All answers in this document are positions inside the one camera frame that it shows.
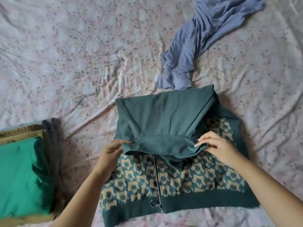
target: bed sheet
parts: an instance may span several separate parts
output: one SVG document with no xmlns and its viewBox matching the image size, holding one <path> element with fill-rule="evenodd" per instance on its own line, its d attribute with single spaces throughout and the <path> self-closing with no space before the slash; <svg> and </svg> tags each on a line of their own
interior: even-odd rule
<svg viewBox="0 0 303 227">
<path fill-rule="evenodd" d="M 242 118 L 252 159 L 301 199 L 302 9 L 302 0 L 267 0 L 193 72 L 194 87 L 214 84 Z M 192 0 L 0 0 L 0 129 L 59 118 L 63 178 L 75 192 L 115 134 L 115 98 L 163 91 L 155 87 L 160 54 L 194 12 Z M 93 226 L 103 226 L 99 207 Z M 120 226 L 273 224 L 262 208 L 211 208 Z"/>
</svg>

